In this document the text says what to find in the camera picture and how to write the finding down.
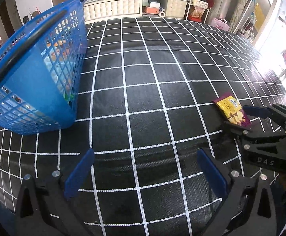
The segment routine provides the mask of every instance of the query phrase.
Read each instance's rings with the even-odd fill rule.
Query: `yellow snack package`
[[[229,122],[243,127],[251,124],[240,103],[231,94],[225,94],[213,102],[223,111]]]

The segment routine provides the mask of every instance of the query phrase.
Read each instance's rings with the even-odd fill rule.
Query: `pink bag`
[[[213,18],[212,19],[212,22],[210,23],[210,26],[216,27],[218,29],[225,30],[225,31],[228,31],[229,28],[230,28],[230,26],[227,25],[226,20],[224,20],[224,19],[217,19],[217,18]]]

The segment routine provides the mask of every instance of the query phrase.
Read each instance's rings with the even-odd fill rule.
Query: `blue plastic basket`
[[[74,123],[87,48],[83,2],[50,8],[0,48],[0,126],[29,135]]]

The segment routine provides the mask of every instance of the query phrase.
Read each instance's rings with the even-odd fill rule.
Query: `blue gripper pad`
[[[263,119],[268,118],[271,115],[271,112],[265,107],[244,105],[243,110],[248,115],[260,117]]]
[[[94,164],[95,154],[93,149],[89,149],[79,161],[74,170],[70,173],[64,183],[64,197],[66,199],[75,197],[78,189],[83,184],[92,165]]]
[[[222,199],[227,197],[228,185],[226,179],[202,149],[197,151],[197,161],[215,195]]]

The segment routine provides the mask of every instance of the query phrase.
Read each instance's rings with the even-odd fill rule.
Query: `black grid mat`
[[[260,55],[250,43],[168,18],[108,20],[87,30],[74,125],[33,136],[0,128],[7,208],[14,211],[25,174],[43,178],[89,147],[95,163],[72,204],[95,235],[196,235],[221,201],[197,165],[201,147],[245,176],[275,181],[276,173],[241,161],[212,103],[229,92],[242,106],[286,104],[274,72],[258,72]],[[250,119],[254,129],[281,130]]]

